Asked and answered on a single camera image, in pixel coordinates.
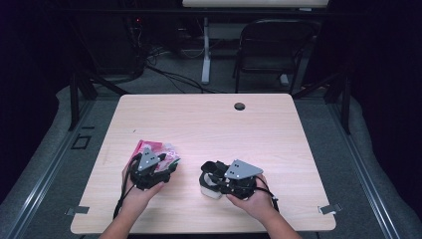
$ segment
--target desk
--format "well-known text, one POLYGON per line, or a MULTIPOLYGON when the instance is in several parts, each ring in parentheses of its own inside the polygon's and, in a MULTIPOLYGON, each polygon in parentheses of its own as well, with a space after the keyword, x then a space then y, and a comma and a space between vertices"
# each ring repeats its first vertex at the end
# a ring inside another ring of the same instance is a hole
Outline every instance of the desk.
POLYGON ((140 139, 173 144, 181 157, 170 181, 150 201, 131 233, 263 232, 223 196, 200 192, 201 165, 235 158, 264 170, 281 213, 299 231, 331 230, 331 214, 307 138, 289 95, 126 95, 115 110, 72 231, 102 233, 119 199, 121 171, 140 139), (235 103, 245 105, 243 111, 235 103))

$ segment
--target forearm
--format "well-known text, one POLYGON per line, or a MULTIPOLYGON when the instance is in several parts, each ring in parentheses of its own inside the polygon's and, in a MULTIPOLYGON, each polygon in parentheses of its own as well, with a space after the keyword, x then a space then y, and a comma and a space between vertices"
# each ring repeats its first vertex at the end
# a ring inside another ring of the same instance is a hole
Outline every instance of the forearm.
POLYGON ((136 221, 137 216, 132 213, 120 211, 114 221, 108 226, 105 232, 100 236, 101 239, 119 239, 127 238, 130 228, 136 221))
POLYGON ((266 219, 260 222, 267 229, 271 239, 296 239, 301 236, 292 228, 292 226, 280 215, 279 212, 274 211, 266 219))

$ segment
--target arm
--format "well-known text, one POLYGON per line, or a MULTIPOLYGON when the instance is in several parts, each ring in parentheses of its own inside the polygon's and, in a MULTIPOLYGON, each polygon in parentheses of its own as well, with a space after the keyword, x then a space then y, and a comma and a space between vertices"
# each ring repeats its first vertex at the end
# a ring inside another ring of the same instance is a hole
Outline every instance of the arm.
MULTIPOLYGON (((266 181, 264 175, 258 175, 266 181)), ((264 183, 257 179, 257 186, 266 188, 264 183)), ((267 229, 272 239, 301 238, 285 218, 274 209, 269 194, 257 190, 248 200, 241 200, 227 194, 227 198, 237 207, 245 210, 249 215, 257 219, 267 229)))
MULTIPOLYGON (((127 167, 122 172, 123 180, 126 172, 127 167)), ((128 180, 126 183, 126 192, 129 191, 129 193, 123 201, 121 210, 100 238, 126 238, 129 234, 130 228, 133 226, 134 222, 143 210, 145 210, 149 200, 158 193, 163 185, 164 183, 160 182, 151 187, 149 190, 142 191, 136 187, 130 190, 133 186, 133 182, 128 180)))

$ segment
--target silver metal plate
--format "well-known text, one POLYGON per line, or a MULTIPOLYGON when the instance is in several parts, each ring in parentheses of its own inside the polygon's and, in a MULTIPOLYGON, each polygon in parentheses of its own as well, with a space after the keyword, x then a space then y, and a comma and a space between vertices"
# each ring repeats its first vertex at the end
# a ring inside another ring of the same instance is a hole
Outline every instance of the silver metal plate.
POLYGON ((143 171, 146 168, 152 167, 158 162, 160 162, 160 158, 155 155, 155 153, 153 153, 150 148, 146 147, 143 150, 142 158, 140 159, 139 167, 137 168, 137 170, 143 171))
POLYGON ((264 170, 259 167, 251 165, 240 159, 235 159, 229 169, 227 169, 226 173, 224 173, 224 176, 230 179, 243 179, 263 172, 264 170))

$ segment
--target light wood surface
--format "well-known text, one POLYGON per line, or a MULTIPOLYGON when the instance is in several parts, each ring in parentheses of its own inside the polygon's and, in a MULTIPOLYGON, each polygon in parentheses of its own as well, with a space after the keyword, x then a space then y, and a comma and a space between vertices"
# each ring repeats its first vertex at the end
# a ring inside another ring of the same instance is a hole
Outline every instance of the light wood surface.
POLYGON ((170 181, 150 201, 132 233, 262 232, 264 227, 223 196, 200 192, 201 165, 236 158, 264 170, 282 215, 299 231, 331 230, 332 215, 290 95, 127 95, 115 110, 72 231, 102 233, 111 223, 121 171, 140 139, 173 144, 181 157, 170 181), (246 108, 237 111, 235 103, 246 108))
POLYGON ((328 0, 183 0, 184 7, 325 8, 328 0))

